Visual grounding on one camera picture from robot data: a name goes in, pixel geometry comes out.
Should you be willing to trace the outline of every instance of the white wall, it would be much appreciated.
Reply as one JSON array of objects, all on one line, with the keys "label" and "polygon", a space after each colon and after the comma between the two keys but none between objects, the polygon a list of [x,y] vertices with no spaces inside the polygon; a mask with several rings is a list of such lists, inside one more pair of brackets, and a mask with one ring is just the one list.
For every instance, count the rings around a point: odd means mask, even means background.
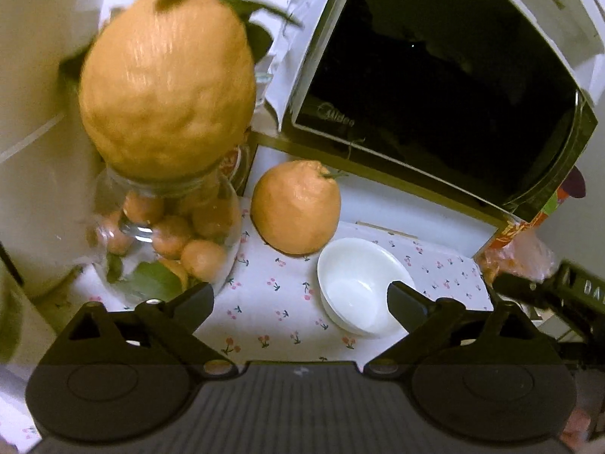
[{"label": "white wall", "polygon": [[102,0],[0,0],[0,241],[44,293],[83,254],[95,154],[57,70],[89,41]]},{"label": "white wall", "polygon": [[605,277],[605,100],[595,112],[599,125],[577,163],[586,180],[586,198],[567,199],[538,234],[559,257]]}]

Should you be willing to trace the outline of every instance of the citrus leaf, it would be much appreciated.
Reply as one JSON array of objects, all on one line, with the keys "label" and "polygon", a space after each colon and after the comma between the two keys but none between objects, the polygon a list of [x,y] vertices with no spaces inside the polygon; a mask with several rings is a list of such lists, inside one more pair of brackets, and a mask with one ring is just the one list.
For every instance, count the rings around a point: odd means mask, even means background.
[{"label": "citrus leaf", "polygon": [[349,174],[338,172],[338,173],[328,173],[321,175],[324,179],[338,179],[339,177],[349,177]]},{"label": "citrus leaf", "polygon": [[553,195],[550,197],[550,199],[546,202],[546,204],[542,208],[542,211],[546,215],[552,215],[554,213],[554,211],[558,208],[558,206],[559,206],[559,203],[558,203],[557,192],[554,192]]},{"label": "citrus leaf", "polygon": [[178,276],[157,261],[139,263],[132,273],[114,286],[141,300],[161,299],[168,302],[182,293]]},{"label": "citrus leaf", "polygon": [[258,10],[267,10],[270,14],[277,15],[283,18],[286,22],[297,27],[302,27],[303,24],[291,15],[288,15],[285,10],[277,8],[270,3],[259,2],[257,0],[221,0],[223,3],[231,6],[240,19],[244,22],[250,19],[250,16]]},{"label": "citrus leaf", "polygon": [[122,263],[122,258],[119,256],[112,254],[111,252],[107,253],[107,275],[105,278],[107,279],[107,283],[115,283],[120,280],[122,276],[122,272],[124,271],[124,264]]},{"label": "citrus leaf", "polygon": [[63,59],[59,63],[59,74],[67,81],[73,81],[80,83],[80,76],[82,74],[82,67],[88,52],[93,47],[95,39],[92,39],[86,46],[81,48],[75,54]]},{"label": "citrus leaf", "polygon": [[258,63],[267,54],[273,44],[273,38],[268,30],[259,24],[246,22],[244,25],[246,26],[246,36],[248,45],[252,50],[254,63]]}]

